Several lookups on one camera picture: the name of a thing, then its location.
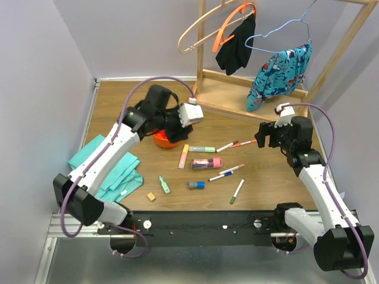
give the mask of wooden tabletop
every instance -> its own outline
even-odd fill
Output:
[[[169,88],[179,96],[181,102],[188,100],[188,90],[177,82],[155,82]],[[125,97],[137,82],[101,82],[89,126],[86,143],[98,134],[106,136],[120,114]],[[144,98],[148,87],[142,86],[132,96],[129,106]],[[189,139],[173,149],[162,149],[152,137],[144,138],[131,153],[141,164],[137,171],[144,184],[122,200],[122,204],[133,210],[238,210],[274,209],[278,203],[298,202],[305,209],[315,209],[306,187],[297,178],[279,148],[259,149],[256,144],[226,149],[221,153],[189,152],[185,169],[178,169],[184,144],[190,146],[222,147],[233,140],[240,142],[254,139],[258,125],[214,114],[204,113],[204,120],[194,125]],[[320,150],[314,134],[313,147]],[[223,160],[221,169],[192,170],[191,159]],[[231,176],[208,182],[221,170],[244,163]],[[162,175],[171,193],[164,194],[158,176]],[[229,202],[241,179],[246,182],[233,205]],[[206,181],[205,189],[189,190],[189,181]],[[147,194],[152,192],[156,200],[151,202]]]

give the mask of blue wire hanger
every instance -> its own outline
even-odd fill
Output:
[[[265,50],[265,49],[259,49],[257,47],[252,47],[252,46],[249,46],[248,45],[248,41],[251,40],[252,38],[255,38],[255,37],[268,37],[270,34],[272,34],[273,32],[275,31],[278,31],[280,30],[281,28],[285,27],[286,25],[288,25],[289,23],[291,22],[303,22],[304,24],[307,25],[307,31],[308,31],[308,40],[307,42],[309,43],[312,43],[312,40],[310,38],[310,34],[309,34],[309,24],[307,22],[304,21],[304,17],[307,15],[307,13],[309,12],[310,8],[312,8],[313,4],[316,3],[317,0],[314,0],[312,2],[312,4],[310,4],[310,6],[308,7],[308,9],[306,10],[306,12],[297,20],[293,19],[293,20],[290,20],[288,22],[286,22],[284,25],[282,25],[281,27],[279,28],[276,28],[272,31],[270,31],[267,35],[263,35],[263,34],[257,34],[257,35],[252,35],[251,37],[249,37],[246,41],[245,41],[245,46],[246,47],[249,47],[250,49],[257,49],[257,50],[261,50],[261,51],[266,51],[266,52],[272,52],[272,53],[279,53],[280,51],[276,52],[276,51],[270,51],[270,50]]]

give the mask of orange container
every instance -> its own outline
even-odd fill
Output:
[[[153,139],[155,144],[162,148],[174,148],[175,146],[179,145],[181,141],[176,143],[170,143],[168,141],[166,133],[164,130],[160,130],[158,133],[153,134]]]

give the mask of hanger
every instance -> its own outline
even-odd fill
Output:
[[[225,31],[225,28],[228,26],[228,23],[230,22],[230,20],[238,13],[244,13],[246,12],[246,10],[248,9],[248,6],[252,6],[252,12],[249,14],[255,14],[256,15],[256,6],[254,3],[251,3],[251,2],[247,2],[247,0],[244,0],[243,1],[243,4],[238,7],[237,9],[235,9],[230,15],[229,17],[226,18],[225,22],[223,23],[223,25],[221,26],[221,28],[219,29],[219,32],[217,33],[216,35],[216,39],[214,41],[214,44],[213,44],[213,48],[212,48],[212,51],[213,52],[217,52],[217,50],[219,49],[219,46],[222,46],[224,43],[228,42],[229,40],[231,40],[233,37],[235,37],[235,35],[231,35],[230,37],[228,37],[227,39],[224,40],[224,31]]]
[[[249,47],[250,49],[257,49],[257,50],[266,51],[266,52],[271,52],[271,53],[279,53],[279,52],[281,52],[281,51],[270,51],[270,50],[265,50],[265,49],[259,49],[259,48],[257,48],[257,47],[252,47],[252,46],[249,46],[249,45],[248,45],[248,41],[251,40],[252,38],[255,38],[255,37],[268,37],[268,36],[269,36],[270,34],[272,34],[273,32],[280,30],[281,28],[285,27],[286,25],[288,25],[288,24],[291,23],[291,22],[302,22],[302,23],[306,24],[306,25],[307,25],[307,31],[308,31],[308,40],[307,40],[307,42],[312,43],[312,40],[311,40],[311,38],[310,38],[310,34],[309,34],[309,24],[308,24],[307,22],[304,21],[304,17],[307,15],[307,13],[308,13],[309,10],[312,8],[313,4],[316,3],[316,1],[317,1],[317,0],[314,0],[314,1],[312,2],[312,4],[310,4],[310,6],[309,6],[308,9],[306,10],[306,12],[305,12],[305,13],[304,13],[299,19],[297,19],[297,20],[296,20],[296,19],[290,20],[290,21],[286,22],[284,25],[282,25],[281,27],[276,28],[276,29],[270,31],[267,35],[262,35],[262,34],[253,35],[253,36],[249,37],[249,38],[245,41],[245,46],[246,46],[246,47]]]
[[[181,54],[187,54],[191,51],[193,51],[194,49],[196,49],[197,47],[201,46],[202,44],[204,44],[206,41],[210,40],[211,38],[213,38],[214,36],[217,35],[217,33],[220,31],[220,29],[214,31],[213,33],[203,37],[202,39],[198,40],[196,43],[194,43],[193,45],[191,45],[190,47],[188,48],[184,48],[183,47],[183,41],[189,36],[189,34],[194,30],[196,29],[202,22],[206,21],[207,19],[209,19],[211,16],[213,16],[214,14],[216,14],[217,12],[237,3],[237,2],[241,2],[241,0],[229,0],[229,1],[225,1],[225,0],[221,0],[221,4],[215,8],[213,8],[211,11],[205,13],[203,16],[201,16],[198,20],[196,20],[196,22],[194,22],[183,34],[182,36],[180,36],[179,38],[179,41],[178,41],[178,50]],[[250,16],[251,14],[253,13],[253,11],[251,11],[251,13],[245,15],[245,16],[242,16],[241,18],[233,21],[233,22],[230,22],[227,27],[231,27],[233,25],[236,25],[238,24],[239,22],[242,22],[245,18],[247,18],[248,16]]]

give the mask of wooden hanger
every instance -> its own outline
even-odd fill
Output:
[[[209,19],[211,16],[213,16],[215,13],[221,11],[222,9],[225,9],[231,5],[233,5],[234,3],[237,3],[237,2],[241,2],[241,0],[229,0],[227,2],[225,2],[225,0],[221,0],[221,4],[217,7],[215,7],[214,9],[212,9],[211,11],[209,11],[208,13],[205,13],[202,17],[200,17],[198,20],[196,20],[196,22],[194,22],[183,34],[182,36],[180,36],[179,38],[179,41],[178,41],[178,50],[181,54],[187,54],[191,51],[193,51],[194,49],[196,49],[197,47],[201,46],[202,44],[204,44],[206,41],[210,40],[211,38],[213,38],[214,36],[217,35],[217,33],[220,31],[220,29],[214,31],[213,33],[203,37],[202,39],[198,40],[196,43],[194,43],[193,45],[191,45],[191,47],[188,47],[188,48],[184,48],[182,45],[183,45],[183,42],[184,40],[189,36],[189,34],[195,29],[197,28],[201,23],[203,23],[204,21],[206,21],[207,19]],[[233,25],[236,25],[238,24],[239,22],[242,22],[244,19],[246,19],[248,16],[250,16],[251,14],[253,14],[254,12],[254,9],[253,11],[251,11],[251,13],[245,15],[245,16],[242,16],[241,18],[233,21],[233,22],[230,22],[228,23],[226,27],[231,27]]]
[[[230,20],[238,13],[244,13],[246,12],[246,10],[248,9],[248,6],[252,6],[252,12],[249,14],[255,14],[255,17],[256,17],[256,6],[254,3],[251,3],[251,2],[247,2],[247,0],[244,0],[244,3],[238,7],[237,9],[235,9],[230,15],[229,17],[226,18],[225,22],[223,23],[223,25],[221,26],[221,28],[219,29],[219,32],[217,33],[216,35],[216,39],[214,41],[214,44],[213,44],[213,48],[212,48],[212,51],[213,52],[217,52],[217,50],[219,49],[219,46],[222,46],[224,43],[228,42],[229,40],[231,40],[233,37],[235,37],[235,35],[231,35],[230,37],[228,37],[227,39],[224,40],[224,31],[225,31],[225,28],[228,26],[228,23],[230,22]]]

